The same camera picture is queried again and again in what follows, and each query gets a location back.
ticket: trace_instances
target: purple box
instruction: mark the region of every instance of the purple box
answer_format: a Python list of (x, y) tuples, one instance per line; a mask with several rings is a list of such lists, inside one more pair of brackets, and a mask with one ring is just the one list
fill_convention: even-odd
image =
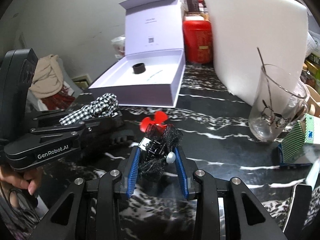
[[(95, 97), (114, 93), (123, 106), (175, 107), (185, 69), (179, 0), (127, 0), (125, 57), (89, 90)], [(134, 74), (132, 66), (146, 71)]]

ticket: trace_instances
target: box lid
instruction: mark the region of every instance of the box lid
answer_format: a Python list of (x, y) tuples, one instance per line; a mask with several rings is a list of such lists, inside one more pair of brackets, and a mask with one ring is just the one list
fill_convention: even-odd
[(127, 0), (125, 54), (183, 49), (179, 0)]

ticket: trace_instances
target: black ring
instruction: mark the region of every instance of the black ring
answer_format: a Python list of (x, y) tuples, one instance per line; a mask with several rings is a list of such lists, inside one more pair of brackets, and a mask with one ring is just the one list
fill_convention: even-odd
[(146, 67), (145, 67), (144, 63), (135, 64), (132, 66), (132, 68), (133, 68), (133, 72), (135, 74), (141, 74), (146, 71)]

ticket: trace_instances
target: plastic bag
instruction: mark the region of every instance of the plastic bag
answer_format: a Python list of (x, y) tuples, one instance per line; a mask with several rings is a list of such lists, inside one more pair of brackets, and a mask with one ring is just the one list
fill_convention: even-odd
[(121, 59), (124, 57), (124, 42), (125, 42), (125, 36), (121, 35), (119, 37), (114, 38), (113, 40), (111, 40), (111, 44), (113, 46), (113, 48), (116, 51), (116, 59)]

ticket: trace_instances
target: red container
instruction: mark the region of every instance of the red container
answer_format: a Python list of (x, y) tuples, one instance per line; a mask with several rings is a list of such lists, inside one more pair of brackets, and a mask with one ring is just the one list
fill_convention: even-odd
[(207, 21), (188, 20), (183, 22), (183, 37), (187, 61), (210, 63), (213, 59), (211, 24)]

